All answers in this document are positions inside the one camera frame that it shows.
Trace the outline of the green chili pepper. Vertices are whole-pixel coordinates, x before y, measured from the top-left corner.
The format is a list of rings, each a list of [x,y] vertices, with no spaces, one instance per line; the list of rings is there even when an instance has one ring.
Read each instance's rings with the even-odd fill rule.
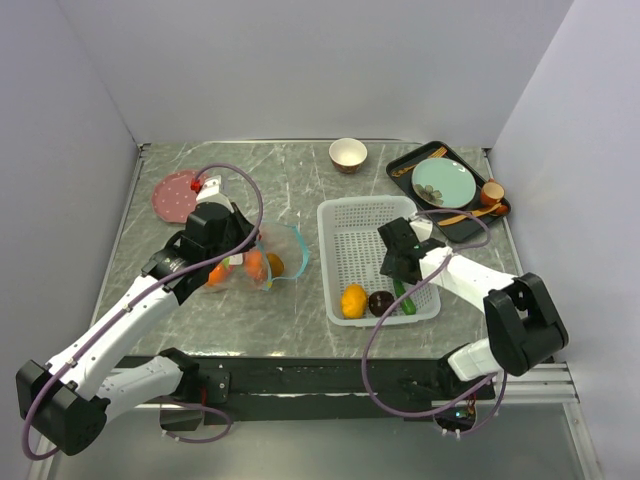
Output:
[[[404,284],[399,280],[393,280],[393,287],[396,297],[403,298],[403,300],[400,302],[400,308],[402,312],[405,315],[415,315],[417,313],[417,308],[411,297],[407,295],[407,290]]]

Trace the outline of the dark purple mangosteen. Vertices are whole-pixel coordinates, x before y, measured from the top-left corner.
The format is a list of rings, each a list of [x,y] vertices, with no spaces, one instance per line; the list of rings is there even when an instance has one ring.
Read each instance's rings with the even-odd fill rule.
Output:
[[[372,315],[381,317],[385,311],[394,303],[394,295],[386,290],[373,292],[368,298],[368,308]]]

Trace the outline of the clear blue-zipper zip bag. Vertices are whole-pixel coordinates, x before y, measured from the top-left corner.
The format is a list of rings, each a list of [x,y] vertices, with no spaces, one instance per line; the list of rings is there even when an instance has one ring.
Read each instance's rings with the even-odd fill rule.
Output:
[[[251,279],[244,270],[244,255],[257,249],[265,261],[269,252],[277,254],[285,265],[281,277],[274,278],[268,264],[268,276],[263,282]],[[304,273],[309,261],[310,251],[297,226],[278,222],[264,222],[259,231],[255,245],[244,253],[238,253],[222,262],[235,267],[229,277],[228,285],[223,288],[204,288],[209,291],[239,290],[239,291],[269,291],[276,283],[296,280]]]

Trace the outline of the wooden fork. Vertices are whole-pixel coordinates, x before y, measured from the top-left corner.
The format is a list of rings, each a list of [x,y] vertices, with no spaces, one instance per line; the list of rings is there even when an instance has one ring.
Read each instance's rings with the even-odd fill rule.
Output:
[[[413,170],[421,161],[431,158],[444,157],[448,149],[441,146],[437,149],[421,152],[414,150],[411,154],[407,154],[389,165],[387,173],[393,178],[400,178],[404,174]]]

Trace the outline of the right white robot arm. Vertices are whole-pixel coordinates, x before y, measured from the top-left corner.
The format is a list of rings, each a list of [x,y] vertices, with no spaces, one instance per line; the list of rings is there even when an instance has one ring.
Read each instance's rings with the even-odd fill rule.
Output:
[[[424,232],[426,223],[399,217],[378,228],[386,247],[380,273],[409,285],[433,284],[463,299],[485,319],[487,336],[444,357],[439,390],[460,398],[479,377],[521,376],[564,349],[569,335],[544,281],[493,270]]]

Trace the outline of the yellow orange persimmon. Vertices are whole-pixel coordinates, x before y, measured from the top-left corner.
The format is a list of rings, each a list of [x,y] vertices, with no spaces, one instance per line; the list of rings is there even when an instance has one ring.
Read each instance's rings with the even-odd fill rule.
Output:
[[[341,297],[341,312],[346,319],[359,319],[366,311],[368,295],[364,288],[358,284],[348,285]]]

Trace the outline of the white plastic basket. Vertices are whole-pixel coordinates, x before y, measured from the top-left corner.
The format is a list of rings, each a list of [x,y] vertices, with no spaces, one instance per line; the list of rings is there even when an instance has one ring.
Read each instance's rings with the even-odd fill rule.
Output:
[[[361,196],[326,200],[317,208],[319,256],[328,320],[343,327],[373,327],[400,292],[380,273],[386,247],[378,228],[417,212],[402,196]],[[364,293],[364,310],[357,318],[343,314],[342,299],[353,285]]]

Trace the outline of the white patterned bowl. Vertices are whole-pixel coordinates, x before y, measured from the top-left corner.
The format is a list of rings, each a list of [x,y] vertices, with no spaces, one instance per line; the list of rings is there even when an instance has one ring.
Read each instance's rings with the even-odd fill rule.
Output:
[[[331,163],[341,173],[356,173],[364,164],[367,156],[366,146],[354,138],[341,138],[329,146]]]

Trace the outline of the brown kiwi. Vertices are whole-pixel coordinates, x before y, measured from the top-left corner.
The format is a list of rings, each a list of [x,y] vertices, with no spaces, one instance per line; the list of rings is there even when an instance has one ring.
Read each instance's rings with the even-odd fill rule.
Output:
[[[281,277],[285,271],[285,265],[282,259],[275,253],[267,254],[267,261],[271,269],[271,275],[274,278]]]

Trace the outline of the pink dotted plate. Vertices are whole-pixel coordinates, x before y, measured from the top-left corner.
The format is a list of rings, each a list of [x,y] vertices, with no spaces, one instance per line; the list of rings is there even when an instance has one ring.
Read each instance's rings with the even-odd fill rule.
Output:
[[[180,170],[156,184],[151,196],[154,213],[164,222],[184,224],[196,206],[196,192],[191,189],[196,170]]]

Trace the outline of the wooden spoon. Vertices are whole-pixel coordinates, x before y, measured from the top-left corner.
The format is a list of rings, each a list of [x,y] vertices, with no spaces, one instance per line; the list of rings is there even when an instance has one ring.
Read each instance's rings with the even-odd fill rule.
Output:
[[[506,204],[499,202],[492,206],[486,206],[477,210],[469,211],[466,215],[460,214],[460,215],[447,218],[445,220],[441,220],[438,222],[438,225],[441,227],[446,227],[446,226],[455,225],[466,219],[479,218],[486,215],[494,215],[494,216],[505,215],[509,211],[510,209]]]

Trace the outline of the orange small cup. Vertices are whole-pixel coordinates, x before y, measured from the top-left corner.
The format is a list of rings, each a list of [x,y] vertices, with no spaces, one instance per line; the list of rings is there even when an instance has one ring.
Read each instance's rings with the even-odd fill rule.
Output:
[[[504,196],[504,187],[493,178],[489,179],[480,190],[480,201],[486,207],[500,203]]]

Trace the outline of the black tray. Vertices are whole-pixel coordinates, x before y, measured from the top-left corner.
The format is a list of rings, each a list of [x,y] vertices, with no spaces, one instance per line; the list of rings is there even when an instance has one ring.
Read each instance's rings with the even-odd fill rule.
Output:
[[[448,145],[446,145],[443,142],[440,141],[431,141],[427,144],[424,144],[418,148],[415,148],[413,150],[411,150],[408,153],[405,153],[403,155],[401,155],[398,158],[401,158],[407,154],[411,154],[412,151],[414,150],[419,150],[421,152],[424,151],[430,151],[433,149],[437,149],[439,147],[445,147],[448,149],[446,155],[444,156],[444,158],[448,158],[451,160],[455,160],[460,162],[464,167],[466,167],[467,169],[470,170],[470,172],[473,174],[474,179],[476,181],[477,187],[476,187],[476,194],[474,199],[465,207],[461,207],[459,209],[456,210],[462,210],[462,211],[472,211],[472,210],[477,210],[480,208],[483,208],[484,206],[482,205],[481,201],[480,201],[480,190],[482,188],[482,186],[488,181],[485,177],[483,177],[476,168],[474,168],[471,163],[469,163],[469,161],[463,159],[460,155],[458,155],[452,148],[450,148]],[[387,170],[389,168],[389,165],[396,161],[397,159],[391,161],[387,167],[386,167],[386,173]],[[445,220],[447,218],[453,217],[453,215],[449,212],[451,210],[451,208],[441,208],[441,207],[434,207],[432,205],[427,204],[425,201],[423,201],[422,199],[420,199],[415,192],[413,191],[412,188],[412,184],[411,184],[411,175],[413,173],[413,170],[411,170],[410,172],[404,174],[403,176],[401,176],[400,178],[393,178],[391,177],[388,173],[387,175],[391,178],[391,180],[400,188],[400,190],[405,193],[411,200],[414,201],[414,203],[416,204],[416,206],[418,207],[418,209],[423,210],[425,212],[428,213],[428,215],[433,219],[434,223],[437,224],[437,228],[444,234],[444,236],[454,242],[454,243],[463,243],[466,242],[468,240],[470,240],[471,238],[473,238],[474,236],[476,236],[476,234],[478,234],[481,231],[481,226],[483,224],[489,226],[495,222],[498,221],[498,219],[500,218],[500,216],[494,216],[494,215],[486,215],[483,217],[479,217],[478,221],[474,221],[474,220],[470,220],[470,219],[466,219],[463,220],[460,223],[457,223],[455,225],[451,225],[451,226],[446,226],[446,227],[441,227],[438,225],[438,222],[441,220]]]

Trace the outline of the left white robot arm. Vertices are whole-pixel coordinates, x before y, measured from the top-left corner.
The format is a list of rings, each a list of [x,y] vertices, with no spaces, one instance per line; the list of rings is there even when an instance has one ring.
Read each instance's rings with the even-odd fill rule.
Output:
[[[171,349],[133,370],[113,368],[162,318],[181,306],[230,256],[255,244],[259,222],[250,222],[235,203],[204,202],[185,227],[151,255],[129,289],[72,345],[44,364],[27,361],[16,374],[22,449],[36,430],[55,451],[76,455],[121,414],[157,397],[184,402],[198,390],[199,366]]]

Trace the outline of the orange tangerine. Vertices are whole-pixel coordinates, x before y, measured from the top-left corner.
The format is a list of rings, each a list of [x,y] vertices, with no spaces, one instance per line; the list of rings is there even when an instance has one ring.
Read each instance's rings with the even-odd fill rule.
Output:
[[[227,265],[221,262],[209,273],[206,286],[210,288],[223,288],[227,286],[229,277],[234,269],[235,267],[233,265]]]
[[[262,253],[251,250],[244,255],[244,270],[246,274],[256,282],[263,282],[268,276],[268,262],[264,260]]]

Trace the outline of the light green plate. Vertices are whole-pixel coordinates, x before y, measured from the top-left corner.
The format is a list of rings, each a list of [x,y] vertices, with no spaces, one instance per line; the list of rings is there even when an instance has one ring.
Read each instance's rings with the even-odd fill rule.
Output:
[[[413,169],[411,184],[415,194],[436,208],[459,209],[476,194],[476,181],[469,169],[448,158],[428,158]]]

